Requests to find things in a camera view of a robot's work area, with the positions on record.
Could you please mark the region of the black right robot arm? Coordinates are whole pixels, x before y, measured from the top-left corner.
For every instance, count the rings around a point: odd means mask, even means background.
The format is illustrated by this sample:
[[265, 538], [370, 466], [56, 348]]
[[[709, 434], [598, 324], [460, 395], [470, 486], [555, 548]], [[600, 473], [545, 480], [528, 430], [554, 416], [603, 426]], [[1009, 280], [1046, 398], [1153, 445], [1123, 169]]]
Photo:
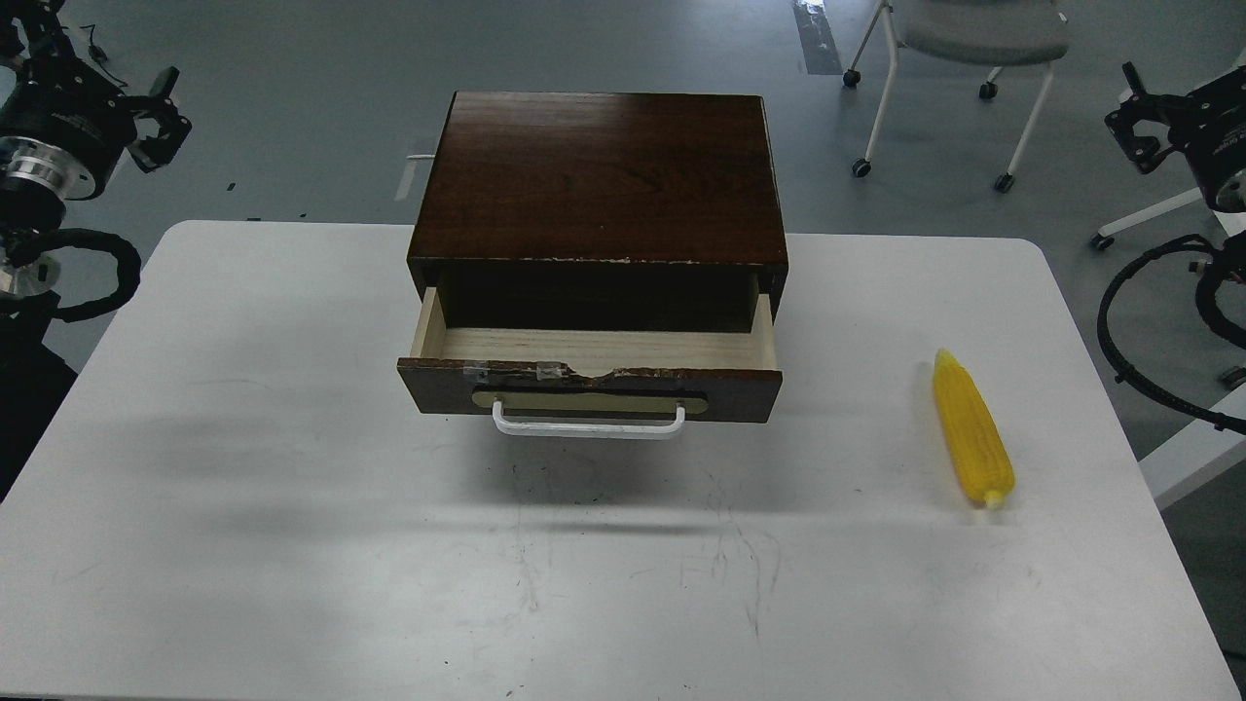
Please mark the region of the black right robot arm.
[[[1244, 68], [1202, 83], [1187, 93], [1153, 93], [1141, 83], [1131, 62], [1121, 67], [1130, 97], [1121, 100], [1104, 123], [1121, 154], [1143, 174], [1161, 166], [1168, 154], [1179, 152], [1187, 161], [1201, 195], [1211, 210], [1244, 213]], [[1234, 346], [1244, 347], [1244, 327], [1219, 306], [1225, 281], [1244, 281], [1244, 235], [1229, 237], [1216, 248], [1201, 237], [1177, 237], [1144, 252], [1118, 271], [1101, 298], [1096, 315], [1096, 337], [1103, 354], [1116, 354], [1108, 313], [1114, 298], [1131, 276], [1149, 263], [1177, 252], [1205, 252], [1210, 258], [1195, 288], [1195, 306], [1206, 327]]]

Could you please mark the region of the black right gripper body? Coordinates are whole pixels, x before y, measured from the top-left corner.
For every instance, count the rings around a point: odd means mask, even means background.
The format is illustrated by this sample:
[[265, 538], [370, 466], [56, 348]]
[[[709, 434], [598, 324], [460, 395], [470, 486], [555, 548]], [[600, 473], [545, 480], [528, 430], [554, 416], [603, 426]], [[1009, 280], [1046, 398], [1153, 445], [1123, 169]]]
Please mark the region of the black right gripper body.
[[1169, 154], [1182, 154], [1192, 174], [1202, 176], [1196, 139], [1206, 123], [1209, 92], [1134, 92], [1105, 115], [1104, 125], [1121, 154], [1141, 174], [1149, 174]]

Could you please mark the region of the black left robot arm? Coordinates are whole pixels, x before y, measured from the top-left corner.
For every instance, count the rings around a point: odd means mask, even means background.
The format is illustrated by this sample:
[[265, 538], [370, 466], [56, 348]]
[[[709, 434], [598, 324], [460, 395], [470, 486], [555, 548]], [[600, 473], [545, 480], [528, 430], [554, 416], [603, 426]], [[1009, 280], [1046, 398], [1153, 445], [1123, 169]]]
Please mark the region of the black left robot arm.
[[[57, 1], [2, 4], [2, 66], [15, 87], [2, 105], [2, 313], [45, 310], [80, 322], [118, 310], [141, 281], [141, 256], [122, 237], [64, 225], [71, 200], [105, 191], [122, 154], [142, 171], [169, 164], [191, 132], [172, 98], [179, 70], [169, 66], [147, 93], [78, 59], [59, 22]], [[59, 305], [54, 252], [76, 248], [115, 259], [107, 296]]]

